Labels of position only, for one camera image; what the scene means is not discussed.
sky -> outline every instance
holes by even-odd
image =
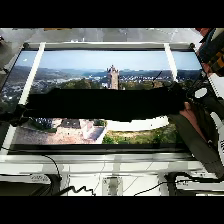
[[[16,65],[33,65],[37,51],[21,52]],[[177,69],[198,70],[200,63],[194,52],[172,52]],[[165,51],[45,51],[40,68],[49,69],[102,69],[111,65],[116,69],[170,70]]]

white strip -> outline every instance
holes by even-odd
[[[170,65],[170,69],[173,75],[173,81],[178,82],[177,80],[177,67],[176,63],[172,54],[172,51],[170,50],[170,45],[168,43],[164,43],[165,51],[166,51],[166,56],[168,58],[168,62]]]
[[[38,50],[37,55],[34,59],[33,66],[31,68],[30,74],[29,74],[29,76],[27,78],[27,81],[26,81],[26,84],[24,86],[22,95],[21,95],[20,100],[19,100],[19,104],[23,104],[23,105],[26,104],[26,100],[28,98],[33,80],[35,78],[37,69],[39,67],[40,60],[41,60],[41,57],[42,57],[43,52],[44,52],[44,48],[45,48],[45,43],[40,43],[39,50]],[[15,131],[16,131],[16,127],[13,127],[12,125],[10,125],[2,147],[6,148],[6,149],[10,148],[10,145],[12,143],[12,140],[13,140],[13,137],[14,137],[14,134],[15,134]],[[8,150],[2,149],[0,151],[0,155],[7,155],[7,154],[8,154]]]

tower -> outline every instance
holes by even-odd
[[[107,69],[108,89],[119,89],[119,71],[112,65]]]

screen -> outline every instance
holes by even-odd
[[[37,51],[21,52],[2,90],[2,110],[12,112],[18,104],[36,53]],[[183,86],[185,83],[189,85],[198,77],[201,69],[195,53],[172,53],[178,70],[178,81]],[[44,94],[54,88],[150,90],[170,85],[172,80],[167,55],[162,50],[54,50],[44,51],[30,93]],[[12,144],[181,142],[175,125],[165,116],[132,122],[30,118],[28,122],[16,128]]]

stone tower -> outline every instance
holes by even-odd
[[[119,89],[119,71],[112,65],[107,69],[108,89]]]

